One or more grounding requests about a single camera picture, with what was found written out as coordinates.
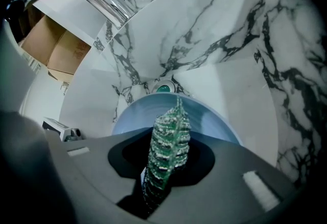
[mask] white strip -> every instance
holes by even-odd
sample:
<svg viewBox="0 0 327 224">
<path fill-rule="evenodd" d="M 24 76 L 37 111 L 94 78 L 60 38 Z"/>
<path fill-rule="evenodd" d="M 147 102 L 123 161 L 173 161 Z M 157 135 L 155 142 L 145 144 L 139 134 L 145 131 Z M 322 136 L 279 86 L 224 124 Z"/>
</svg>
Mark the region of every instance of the white strip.
<svg viewBox="0 0 327 224">
<path fill-rule="evenodd" d="M 243 179 L 266 212 L 279 204 L 279 199 L 269 190 L 255 171 L 246 172 Z"/>
<path fill-rule="evenodd" d="M 83 147 L 83 148 L 67 151 L 67 153 L 69 156 L 77 156 L 77 155 L 87 153 L 89 151 L 90 151 L 90 149 L 88 147 Z"/>
</svg>

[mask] marble countertop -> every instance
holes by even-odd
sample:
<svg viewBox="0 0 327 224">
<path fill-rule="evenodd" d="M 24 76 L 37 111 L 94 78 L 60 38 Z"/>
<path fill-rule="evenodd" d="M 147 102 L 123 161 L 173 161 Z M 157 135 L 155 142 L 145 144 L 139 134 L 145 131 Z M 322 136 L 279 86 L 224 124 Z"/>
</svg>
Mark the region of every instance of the marble countertop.
<svg viewBox="0 0 327 224">
<path fill-rule="evenodd" d="M 127 0 L 67 91 L 60 121 L 108 136 L 121 112 L 160 79 L 224 116 L 245 146 L 296 185 L 317 161 L 324 129 L 325 30 L 310 0 Z"/>
</svg>

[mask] blue bowl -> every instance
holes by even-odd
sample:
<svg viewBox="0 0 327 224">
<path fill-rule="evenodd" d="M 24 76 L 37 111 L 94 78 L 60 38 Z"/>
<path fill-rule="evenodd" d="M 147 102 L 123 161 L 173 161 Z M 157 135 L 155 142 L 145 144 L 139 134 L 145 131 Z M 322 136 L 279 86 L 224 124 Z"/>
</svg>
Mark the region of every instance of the blue bowl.
<svg viewBox="0 0 327 224">
<path fill-rule="evenodd" d="M 152 127 L 158 116 L 176 106 L 177 96 L 181 97 L 189 115 L 191 131 L 243 146 L 236 132 L 216 111 L 200 101 L 177 93 L 154 93 L 134 101 L 120 115 L 112 134 Z"/>
</svg>

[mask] marble sink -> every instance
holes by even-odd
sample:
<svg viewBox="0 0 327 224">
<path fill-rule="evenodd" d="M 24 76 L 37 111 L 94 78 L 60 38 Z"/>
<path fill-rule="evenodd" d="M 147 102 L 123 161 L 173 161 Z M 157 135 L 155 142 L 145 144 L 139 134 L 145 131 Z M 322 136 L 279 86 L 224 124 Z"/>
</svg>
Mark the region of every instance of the marble sink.
<svg viewBox="0 0 327 224">
<path fill-rule="evenodd" d="M 109 136 L 122 111 L 169 79 L 228 120 L 244 146 L 306 181 L 326 107 L 323 24 L 311 0 L 126 0 L 67 91 L 60 122 Z"/>
</svg>

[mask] brown cardboard box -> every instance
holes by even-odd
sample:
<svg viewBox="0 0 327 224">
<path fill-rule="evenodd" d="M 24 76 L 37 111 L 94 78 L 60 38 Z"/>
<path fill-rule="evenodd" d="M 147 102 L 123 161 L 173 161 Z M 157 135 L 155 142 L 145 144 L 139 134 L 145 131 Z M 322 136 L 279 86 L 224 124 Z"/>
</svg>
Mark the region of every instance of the brown cardboard box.
<svg viewBox="0 0 327 224">
<path fill-rule="evenodd" d="M 91 48 L 47 16 L 36 24 L 21 47 L 46 65 L 52 76 L 65 82 L 71 82 Z"/>
</svg>

